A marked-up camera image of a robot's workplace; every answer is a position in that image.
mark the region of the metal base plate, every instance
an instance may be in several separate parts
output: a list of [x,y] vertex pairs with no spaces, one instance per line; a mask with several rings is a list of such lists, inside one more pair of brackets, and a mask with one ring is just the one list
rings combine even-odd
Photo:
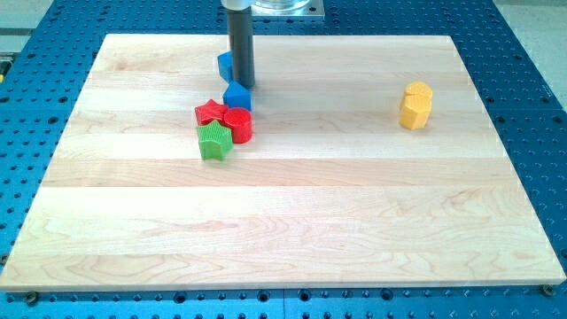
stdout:
[[306,5],[292,10],[277,10],[252,6],[252,15],[276,19],[323,19],[325,7],[323,0],[310,0]]

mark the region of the metal cylinder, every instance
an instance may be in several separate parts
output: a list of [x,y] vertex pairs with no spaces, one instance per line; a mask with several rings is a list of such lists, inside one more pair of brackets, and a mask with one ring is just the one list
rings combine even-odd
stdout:
[[254,46],[252,39],[252,8],[227,10],[232,77],[247,89],[255,83]]
[[263,9],[296,10],[309,3],[309,0],[256,0],[254,5]]

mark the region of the yellow block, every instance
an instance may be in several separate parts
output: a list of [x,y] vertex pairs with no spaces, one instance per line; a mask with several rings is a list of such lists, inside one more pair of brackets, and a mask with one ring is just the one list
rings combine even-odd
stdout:
[[408,86],[406,86],[406,89],[404,90],[404,97],[401,99],[400,109],[404,105],[404,99],[408,96],[413,95],[424,96],[431,100],[433,98],[433,90],[424,82],[411,82],[410,84],[408,84]]
[[401,107],[400,125],[409,129],[423,128],[430,113],[430,98],[421,95],[405,96]]

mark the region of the blue block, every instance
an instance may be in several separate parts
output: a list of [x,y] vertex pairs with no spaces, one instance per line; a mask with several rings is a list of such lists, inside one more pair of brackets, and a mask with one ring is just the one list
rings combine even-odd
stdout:
[[250,112],[252,111],[252,94],[236,81],[229,83],[229,87],[222,95],[222,100],[229,108],[243,107]]
[[222,53],[217,61],[219,63],[219,74],[221,78],[227,83],[230,83],[232,79],[232,53],[230,51]]

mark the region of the black metal rod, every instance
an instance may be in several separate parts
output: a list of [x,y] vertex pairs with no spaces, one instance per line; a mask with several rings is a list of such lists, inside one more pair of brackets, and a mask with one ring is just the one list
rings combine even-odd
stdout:
[[252,8],[242,11],[227,9],[232,77],[247,89],[255,83],[254,46],[252,39]]

